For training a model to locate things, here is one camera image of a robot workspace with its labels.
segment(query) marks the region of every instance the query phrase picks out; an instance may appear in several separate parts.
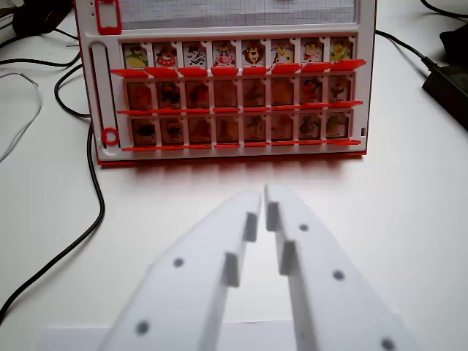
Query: white table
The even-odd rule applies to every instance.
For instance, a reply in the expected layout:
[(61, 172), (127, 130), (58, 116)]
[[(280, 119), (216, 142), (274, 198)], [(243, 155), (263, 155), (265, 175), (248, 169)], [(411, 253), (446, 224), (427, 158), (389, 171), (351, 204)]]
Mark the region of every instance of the white table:
[[(443, 51), (439, 33), (463, 23), (428, 12), (416, 0), (382, 0), (377, 28), (437, 59)], [(75, 33), (74, 26), (70, 15), (60, 28)], [(69, 61), (77, 49), (66, 48), (67, 41), (57, 33), (28, 38), (0, 57)], [(34, 350), (45, 327), (111, 325), (158, 254), (230, 195), (262, 191), (265, 183), (290, 185), (303, 197), (425, 350), (465, 350), (468, 135), (421, 88), (424, 76), (414, 66), (424, 74), (426, 68), (402, 50), (376, 38), (369, 154), (362, 159), (98, 168), (107, 206), (102, 226), (21, 296), (0, 328), (0, 350)], [(86, 165), (88, 124), (68, 116), (53, 97), (64, 71), (16, 64), (0, 72), (26, 73), (44, 98), (38, 119), (0, 165), (3, 303), (94, 221), (98, 203)], [(81, 78), (61, 95), (87, 111)], [(26, 81), (0, 80), (1, 149), (34, 104)], [(225, 319), (285, 318), (291, 318), (287, 282), (278, 274), (273, 235), (261, 225), (258, 242), (247, 247), (241, 288), (230, 291)]]

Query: red plastic ring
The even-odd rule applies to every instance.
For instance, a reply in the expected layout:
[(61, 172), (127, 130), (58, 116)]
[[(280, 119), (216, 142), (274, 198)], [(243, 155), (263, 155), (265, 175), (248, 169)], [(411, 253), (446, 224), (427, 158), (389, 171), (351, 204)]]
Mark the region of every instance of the red plastic ring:
[[(116, 136), (116, 139), (109, 141), (109, 139), (107, 138), (108, 133), (113, 133)], [(118, 138), (118, 131), (115, 128), (104, 128), (102, 130), (101, 137), (105, 145), (116, 145), (120, 141), (120, 139)]]

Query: cartoon character picture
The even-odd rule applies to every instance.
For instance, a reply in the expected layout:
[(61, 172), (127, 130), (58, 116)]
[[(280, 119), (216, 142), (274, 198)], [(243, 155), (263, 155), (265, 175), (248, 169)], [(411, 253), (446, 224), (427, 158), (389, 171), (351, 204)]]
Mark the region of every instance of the cartoon character picture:
[(301, 63), (321, 62), (323, 60), (323, 44), (318, 39), (302, 39)]
[(237, 86), (232, 80), (214, 81), (214, 105), (216, 107), (237, 107)]
[(235, 67), (235, 47), (230, 42), (213, 42), (213, 66)]
[(237, 143), (239, 141), (239, 126), (233, 116), (216, 117), (217, 143)]
[(173, 82), (156, 83), (159, 108), (181, 108), (181, 91)]
[(265, 47), (259, 40), (244, 40), (242, 47), (244, 67), (265, 66)]
[(322, 82), (316, 77), (301, 78), (300, 103), (322, 101)]
[(184, 143), (184, 125), (177, 118), (161, 119), (162, 143), (183, 144)]
[(244, 141), (265, 141), (265, 120), (262, 116), (244, 116)]
[(333, 139), (348, 136), (348, 117), (343, 112), (335, 112), (327, 119), (327, 138)]
[(145, 68), (148, 66), (146, 49), (140, 44), (123, 44), (125, 68)]
[(289, 78), (271, 80), (271, 105), (292, 105), (294, 100), (294, 83)]
[(329, 102), (347, 101), (350, 99), (350, 81), (344, 75), (330, 76), (328, 90)]
[(209, 107), (208, 87), (199, 80), (189, 80), (185, 83), (188, 108)]
[(191, 144), (211, 143), (211, 125), (205, 117), (189, 118), (189, 139)]
[(271, 139), (272, 141), (292, 140), (293, 120), (289, 115), (271, 116)]
[(244, 79), (244, 106), (265, 106), (265, 85), (260, 79)]
[(200, 42), (185, 42), (182, 48), (185, 67), (206, 68), (206, 48)]
[(299, 115), (299, 140), (320, 139), (320, 118), (316, 113)]
[(272, 64), (289, 64), (294, 62), (294, 45), (288, 39), (271, 40)]
[(157, 67), (177, 67), (177, 50), (169, 42), (155, 42), (153, 52)]
[(134, 146), (156, 145), (156, 127), (150, 119), (132, 119), (132, 135)]
[(330, 61), (351, 59), (352, 43), (346, 37), (330, 38)]
[(151, 89), (146, 83), (128, 83), (127, 95), (130, 110), (149, 110), (151, 108)]

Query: grid paper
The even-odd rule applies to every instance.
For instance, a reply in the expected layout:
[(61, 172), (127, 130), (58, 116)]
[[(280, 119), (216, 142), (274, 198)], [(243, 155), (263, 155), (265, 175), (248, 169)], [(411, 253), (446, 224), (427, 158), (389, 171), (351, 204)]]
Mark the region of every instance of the grid paper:
[(124, 29), (353, 23), (355, 0), (120, 0)]

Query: guess who game board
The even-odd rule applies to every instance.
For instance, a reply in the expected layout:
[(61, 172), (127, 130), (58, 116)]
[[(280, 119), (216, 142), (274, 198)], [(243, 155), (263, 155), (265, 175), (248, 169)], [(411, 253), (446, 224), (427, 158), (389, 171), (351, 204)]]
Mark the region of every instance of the guess who game board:
[(366, 153), (375, 0), (75, 6), (101, 165)]

